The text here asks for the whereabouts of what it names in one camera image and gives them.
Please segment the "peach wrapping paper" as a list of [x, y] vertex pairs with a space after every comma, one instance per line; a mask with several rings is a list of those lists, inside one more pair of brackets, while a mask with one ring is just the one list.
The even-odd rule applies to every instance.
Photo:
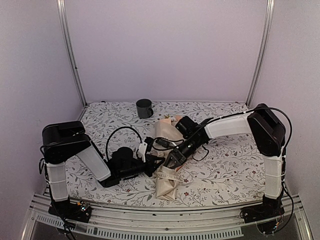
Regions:
[[[178, 141], [183, 139], [183, 135], [175, 127], [182, 117], [167, 117], [158, 120], [154, 124], [155, 137], [162, 137], [167, 140]], [[158, 200], [175, 201], [178, 186], [181, 183], [178, 170], [181, 167], [173, 167], [174, 163], [166, 161], [155, 171], [155, 197]]]

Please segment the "cream ribbon bow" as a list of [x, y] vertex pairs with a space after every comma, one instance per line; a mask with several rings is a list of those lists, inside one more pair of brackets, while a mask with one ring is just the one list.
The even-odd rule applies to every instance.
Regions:
[[174, 184], [177, 183], [180, 186], [185, 186], [185, 187], [197, 187], [197, 188], [209, 188], [209, 189], [218, 189], [218, 188], [225, 187], [225, 184], [223, 182], [212, 181], [209, 179], [196, 179], [196, 180], [184, 182], [184, 179], [175, 169], [170, 169], [165, 166], [161, 166], [159, 169], [157, 169], [154, 172], [154, 175], [157, 180], [173, 181]]

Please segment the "white purple flower bunch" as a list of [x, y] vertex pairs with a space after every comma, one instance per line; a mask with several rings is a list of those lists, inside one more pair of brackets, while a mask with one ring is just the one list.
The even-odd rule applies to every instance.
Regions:
[[170, 114], [164, 115], [165, 119], [171, 119], [172, 121], [174, 121], [176, 118]]

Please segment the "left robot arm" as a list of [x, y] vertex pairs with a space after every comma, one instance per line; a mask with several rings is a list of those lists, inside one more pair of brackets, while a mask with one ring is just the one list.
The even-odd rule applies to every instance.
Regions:
[[63, 216], [74, 213], [74, 205], [68, 201], [66, 161], [76, 156], [104, 188], [118, 185], [121, 180], [131, 179], [144, 173], [151, 177], [165, 158], [150, 154], [153, 139], [140, 141], [138, 150], [120, 147], [111, 157], [103, 156], [86, 134], [81, 121], [47, 125], [42, 130], [40, 148], [46, 167], [46, 180], [55, 201], [55, 209]]

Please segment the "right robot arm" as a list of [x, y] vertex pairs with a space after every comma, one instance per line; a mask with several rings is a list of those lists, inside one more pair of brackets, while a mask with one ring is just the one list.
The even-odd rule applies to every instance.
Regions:
[[278, 199], [283, 192], [283, 162], [286, 152], [286, 128], [275, 115], [275, 111], [277, 111], [276, 108], [260, 103], [251, 110], [218, 118], [207, 118], [201, 123], [196, 123], [188, 116], [184, 116], [176, 125], [184, 141], [173, 147], [164, 166], [170, 169], [182, 166], [200, 146], [207, 144], [210, 140], [251, 134], [264, 161], [264, 196], [268, 198], [259, 206], [258, 213], [262, 218], [269, 218], [278, 210], [275, 199]]

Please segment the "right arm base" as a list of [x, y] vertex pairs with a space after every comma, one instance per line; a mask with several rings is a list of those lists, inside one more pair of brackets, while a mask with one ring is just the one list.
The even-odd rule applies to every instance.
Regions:
[[285, 213], [281, 199], [282, 195], [276, 199], [263, 196], [261, 204], [242, 208], [239, 217], [242, 218], [246, 224], [273, 218], [271, 221], [257, 225], [260, 233], [263, 235], [272, 235], [278, 229], [283, 214]]

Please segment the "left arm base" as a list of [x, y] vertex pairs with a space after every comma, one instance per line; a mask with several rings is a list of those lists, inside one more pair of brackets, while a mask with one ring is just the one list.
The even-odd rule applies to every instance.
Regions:
[[72, 203], [68, 198], [63, 201], [52, 200], [48, 213], [60, 217], [62, 220], [88, 223], [91, 218], [92, 208], [87, 202], [81, 200], [77, 203]]

